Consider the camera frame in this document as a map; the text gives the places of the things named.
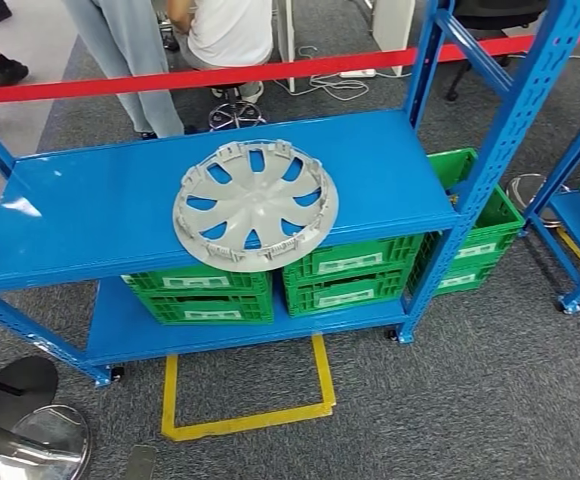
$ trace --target red barrier tape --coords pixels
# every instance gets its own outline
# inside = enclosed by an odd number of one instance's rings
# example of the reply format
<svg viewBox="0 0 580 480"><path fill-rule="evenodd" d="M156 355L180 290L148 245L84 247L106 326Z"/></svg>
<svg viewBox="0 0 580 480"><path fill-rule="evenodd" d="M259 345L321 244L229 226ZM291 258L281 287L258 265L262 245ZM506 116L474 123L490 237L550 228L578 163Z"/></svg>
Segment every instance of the red barrier tape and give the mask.
<svg viewBox="0 0 580 480"><path fill-rule="evenodd" d="M490 55L504 55L528 50L532 45L534 38L532 35L521 35L483 40L479 43ZM279 80L288 77L327 75L366 68L408 66L415 63L416 55L416 48L408 48L391 52L315 58L292 63L269 63L255 67L3 87L0 88L0 103L151 90L176 90L257 80ZM441 62L450 62L462 58L464 58L464 55L455 45L444 45L439 55L439 61Z"/></svg>

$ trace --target white desk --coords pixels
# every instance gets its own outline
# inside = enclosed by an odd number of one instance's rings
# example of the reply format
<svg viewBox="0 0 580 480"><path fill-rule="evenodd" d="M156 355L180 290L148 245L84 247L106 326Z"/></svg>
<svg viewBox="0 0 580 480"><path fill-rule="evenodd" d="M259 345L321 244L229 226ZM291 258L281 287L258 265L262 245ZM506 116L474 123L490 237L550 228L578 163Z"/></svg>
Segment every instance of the white desk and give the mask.
<svg viewBox="0 0 580 480"><path fill-rule="evenodd" d="M415 16L415 0L375 0L372 36L382 52L405 50ZM401 75L403 67L393 67Z"/></svg>
<svg viewBox="0 0 580 480"><path fill-rule="evenodd" d="M281 59L284 62L294 62L296 47L292 0L276 0L276 33ZM295 93L294 78L288 79L288 88Z"/></svg>

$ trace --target sock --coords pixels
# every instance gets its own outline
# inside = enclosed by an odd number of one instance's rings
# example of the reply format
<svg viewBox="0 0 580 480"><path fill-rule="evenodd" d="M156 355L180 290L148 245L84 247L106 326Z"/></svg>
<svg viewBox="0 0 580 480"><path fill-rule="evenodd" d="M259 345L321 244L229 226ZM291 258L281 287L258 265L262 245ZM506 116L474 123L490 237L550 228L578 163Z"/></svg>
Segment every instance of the sock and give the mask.
<svg viewBox="0 0 580 480"><path fill-rule="evenodd" d="M8 57L5 57L2 54L0 54L0 72L2 72L4 70L7 70L10 67L10 65L12 63L12 60L10 60Z"/></svg>

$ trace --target white shirt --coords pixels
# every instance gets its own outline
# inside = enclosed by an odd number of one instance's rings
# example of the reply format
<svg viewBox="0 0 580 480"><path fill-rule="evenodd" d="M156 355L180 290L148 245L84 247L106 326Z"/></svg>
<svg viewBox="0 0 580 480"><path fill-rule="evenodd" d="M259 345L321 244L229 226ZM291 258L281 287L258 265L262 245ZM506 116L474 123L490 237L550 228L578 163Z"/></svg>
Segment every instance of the white shirt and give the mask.
<svg viewBox="0 0 580 480"><path fill-rule="evenodd" d="M273 49L272 0L196 0L188 47L215 67L245 67Z"/></svg>

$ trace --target green plastic crate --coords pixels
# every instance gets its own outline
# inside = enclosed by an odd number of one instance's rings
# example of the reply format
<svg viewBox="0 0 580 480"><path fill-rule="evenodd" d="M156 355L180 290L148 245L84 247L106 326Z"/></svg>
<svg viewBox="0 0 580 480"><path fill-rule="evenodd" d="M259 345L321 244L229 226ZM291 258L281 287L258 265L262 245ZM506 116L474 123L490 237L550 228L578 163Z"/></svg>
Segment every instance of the green plastic crate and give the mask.
<svg viewBox="0 0 580 480"><path fill-rule="evenodd" d="M285 299L292 316L390 300L403 291L409 271L380 272L305 286L286 283Z"/></svg>
<svg viewBox="0 0 580 480"><path fill-rule="evenodd" d="M272 323L270 291L256 295L144 295L137 297L165 325L228 325Z"/></svg>
<svg viewBox="0 0 580 480"><path fill-rule="evenodd" d="M135 294L176 295L212 290L224 293L264 292L268 290L269 274L225 272L207 265L175 268L158 272L134 273L121 278Z"/></svg>
<svg viewBox="0 0 580 480"><path fill-rule="evenodd" d="M423 235L318 248L283 268L286 285L310 285L378 272L408 269L415 262Z"/></svg>
<svg viewBox="0 0 580 480"><path fill-rule="evenodd" d="M476 158L476 152L467 148L430 155L429 158L443 188L447 190L465 180ZM457 252L451 269L496 263L514 242L522 226L523 218L505 192L497 185L466 241ZM438 233L426 235L417 262L427 261L439 237Z"/></svg>
<svg viewBox="0 0 580 480"><path fill-rule="evenodd" d="M492 265L473 265L464 269L451 269L439 284L434 295L476 290L482 285L496 266L497 264L495 263ZM423 265L415 266L412 275L408 282L408 290L414 292L423 273L422 267Z"/></svg>

